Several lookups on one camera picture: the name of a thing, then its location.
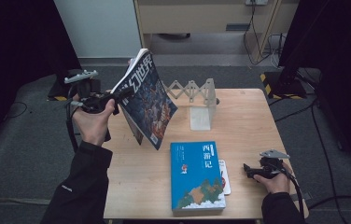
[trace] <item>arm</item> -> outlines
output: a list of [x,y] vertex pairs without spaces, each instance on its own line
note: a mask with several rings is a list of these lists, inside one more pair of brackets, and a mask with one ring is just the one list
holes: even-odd
[[99,114],[88,114],[80,108],[74,114],[82,142],[71,163],[69,176],[55,190],[41,223],[103,223],[108,190],[106,171],[112,151],[101,145],[114,103],[109,100]]
[[305,223],[287,192],[269,193],[262,202],[262,215],[266,224]]
[[112,152],[82,142],[41,223],[103,223]]
[[[292,174],[291,169],[283,163],[283,166]],[[254,179],[263,184],[269,194],[262,202],[262,216],[265,224],[303,224],[304,219],[289,196],[289,179],[278,174],[272,179],[254,175]]]

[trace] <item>gray carpet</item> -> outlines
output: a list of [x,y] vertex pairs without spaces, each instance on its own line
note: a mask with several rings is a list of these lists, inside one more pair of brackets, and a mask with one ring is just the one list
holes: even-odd
[[[85,69],[98,71],[102,89],[111,89],[125,71],[123,66]],[[263,89],[260,74],[274,70],[273,67],[255,66],[158,67],[165,84],[175,79],[184,85],[188,80],[195,80],[201,86],[212,77],[216,88]],[[0,127],[0,198],[48,200],[57,184],[67,176],[74,152],[65,128],[64,102],[46,101],[54,80],[55,76],[48,76],[23,86],[16,99],[19,103],[10,108],[8,118]],[[274,119],[305,108],[314,99],[314,95],[309,95],[303,100],[276,102],[271,105]],[[268,99],[268,104],[273,102],[275,100]],[[329,155],[336,191],[338,195],[351,195],[351,152],[337,148],[322,111],[316,106],[314,111]],[[311,110],[276,124],[302,190],[313,196],[307,204],[310,206],[331,197],[329,168]],[[345,220],[351,223],[351,199],[340,199],[339,202]],[[45,205],[0,203],[0,223],[38,223],[45,209]],[[311,210],[307,222],[342,223],[334,201]]]

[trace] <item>black curtain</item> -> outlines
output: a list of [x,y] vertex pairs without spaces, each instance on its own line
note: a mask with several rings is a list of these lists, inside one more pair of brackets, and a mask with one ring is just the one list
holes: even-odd
[[316,93],[341,149],[351,151],[351,0],[301,0],[279,64],[321,70]]
[[66,88],[71,69],[80,64],[53,1],[0,0],[0,123],[20,86],[56,74]]

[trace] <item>book cover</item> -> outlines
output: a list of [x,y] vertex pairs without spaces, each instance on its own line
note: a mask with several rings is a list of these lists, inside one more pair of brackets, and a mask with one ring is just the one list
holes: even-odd
[[148,49],[140,49],[137,56],[131,59],[125,76],[111,92],[127,87],[133,87],[134,95],[123,99],[119,105],[134,137],[141,144],[139,138],[144,135],[159,149],[167,125],[177,107],[167,95]]
[[172,210],[224,209],[216,142],[174,142],[170,151]]
[[221,172],[222,187],[224,188],[224,194],[231,194],[231,183],[229,182],[228,170],[226,169],[226,162],[224,160],[218,160],[219,171]]

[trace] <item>black cable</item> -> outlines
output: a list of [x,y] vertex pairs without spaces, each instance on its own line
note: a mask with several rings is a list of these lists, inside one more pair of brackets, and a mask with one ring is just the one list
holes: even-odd
[[255,5],[256,5],[255,0],[252,0],[252,1],[251,1],[252,15],[251,15],[250,22],[249,22],[249,24],[248,24],[248,28],[249,28],[249,27],[252,27],[252,29],[253,29],[254,36],[255,36],[255,38],[256,38],[256,40],[257,40],[257,45],[258,45],[258,49],[259,49],[259,54],[260,54],[260,57],[261,57],[262,59],[260,59],[258,62],[253,62],[253,60],[252,60],[251,57],[250,57],[250,53],[249,53],[249,50],[248,50],[248,47],[247,47],[247,44],[246,44],[246,34],[247,34],[247,31],[248,31],[248,30],[247,30],[247,31],[245,32],[245,34],[243,35],[243,42],[244,42],[244,44],[245,44],[245,48],[246,48],[246,52],[247,52],[247,56],[248,56],[249,61],[250,61],[252,64],[259,64],[259,63],[261,63],[263,60],[265,60],[266,58],[268,58],[271,54],[268,54],[268,55],[266,55],[266,56],[263,56],[263,55],[260,53],[260,42],[259,42],[259,40],[258,40],[258,36],[257,36],[257,33],[256,33],[256,31],[255,31],[255,26],[254,26]]
[[334,200],[335,200],[336,208],[338,209],[339,216],[341,217],[343,223],[347,223],[347,221],[344,219],[344,215],[342,214],[341,208],[339,206],[338,198],[336,196],[336,188],[335,188],[335,183],[333,181],[332,168],[330,167],[330,159],[328,157],[327,150],[326,150],[326,148],[324,146],[324,142],[323,142],[320,130],[318,129],[318,125],[317,125],[316,117],[315,117],[315,110],[314,110],[313,106],[312,106],[311,111],[312,111],[313,122],[315,123],[316,131],[317,131],[318,137],[320,139],[321,147],[323,148],[323,152],[324,152],[324,155],[325,155],[325,158],[326,158],[326,161],[327,161],[327,165],[328,165],[328,169],[329,169],[329,172],[330,172],[330,184],[332,186],[332,192],[333,192],[333,197],[334,197]]
[[278,103],[278,102],[280,102],[280,101],[282,101],[282,100],[284,100],[284,99],[286,99],[286,98],[281,98],[281,99],[278,99],[278,100],[276,100],[276,101],[274,101],[274,102],[271,102],[271,103],[269,104],[269,106],[274,105],[274,104],[276,104],[276,103]]
[[320,73],[320,76],[319,76],[318,80],[316,80],[315,78],[313,78],[312,75],[310,75],[310,73],[307,71],[306,68],[303,68],[303,70],[304,70],[304,72],[307,74],[307,76],[308,76],[310,79],[313,80],[313,82],[315,82],[316,84],[320,83],[320,81],[321,81],[321,73]]
[[282,117],[282,118],[280,118],[280,119],[275,119],[274,122],[278,122],[278,121],[281,121],[281,120],[283,120],[283,119],[287,119],[287,118],[289,118],[289,117],[291,117],[291,116],[293,116],[293,115],[300,114],[301,112],[306,111],[306,110],[308,110],[310,107],[312,107],[312,106],[316,103],[316,101],[317,101],[317,98],[315,98],[315,100],[314,100],[311,104],[309,104],[307,107],[305,107],[305,108],[303,108],[303,109],[300,109],[300,110],[298,110],[298,111],[296,111],[296,112],[294,112],[294,113],[292,113],[292,114],[285,115],[284,117]]
[[295,186],[295,190],[297,191],[297,195],[298,195],[298,205],[300,207],[300,213],[301,213],[301,216],[302,218],[304,219],[304,209],[303,209],[303,198],[302,198],[302,194],[301,194],[301,188],[299,187],[296,179],[295,179],[295,176],[291,176],[289,178],[291,180],[291,182],[294,184]]
[[68,131],[68,136],[70,138],[71,141],[71,145],[73,146],[74,152],[77,152],[78,149],[78,144],[77,144],[77,139],[76,139],[76,134],[74,132],[74,124],[73,124],[73,116],[75,114],[75,112],[77,111],[77,108],[75,108],[72,112],[71,112],[71,102],[73,101],[73,96],[71,96],[74,88],[76,86],[72,85],[70,90],[68,91],[67,94],[67,104],[65,105],[66,111],[65,111],[65,116],[66,116],[66,120],[65,120],[65,125],[67,127],[67,131]]
[[280,59],[281,57],[281,50],[282,50],[282,46],[283,45],[283,33],[280,34],[280,38],[278,39],[278,51],[277,51],[277,54],[278,54],[278,58]]
[[265,49],[264,49],[264,50],[269,50],[269,52],[263,51],[264,53],[268,53],[268,54],[272,54],[272,53],[273,53],[273,52],[272,52],[272,44],[271,44],[271,41],[269,40],[269,38],[272,38],[272,36],[274,36],[274,35],[270,35],[270,36],[268,37],[268,45],[269,45],[269,48],[265,48]]
[[[351,199],[351,195],[337,195],[336,198],[337,199]],[[317,207],[323,203],[327,203],[329,201],[332,201],[332,200],[335,200],[335,197],[329,197],[329,198],[326,198],[318,203],[314,203],[314,204],[309,206],[309,210],[314,209],[315,207]]]
[[20,116],[20,115],[24,114],[24,112],[26,112],[26,110],[27,110],[27,104],[25,104],[25,103],[23,103],[23,102],[14,102],[13,104],[14,104],[14,105],[15,105],[15,104],[24,105],[23,111],[22,111],[21,113],[17,114],[17,115],[14,115],[14,116],[6,115],[6,116],[4,117],[4,120],[17,118],[18,116]]

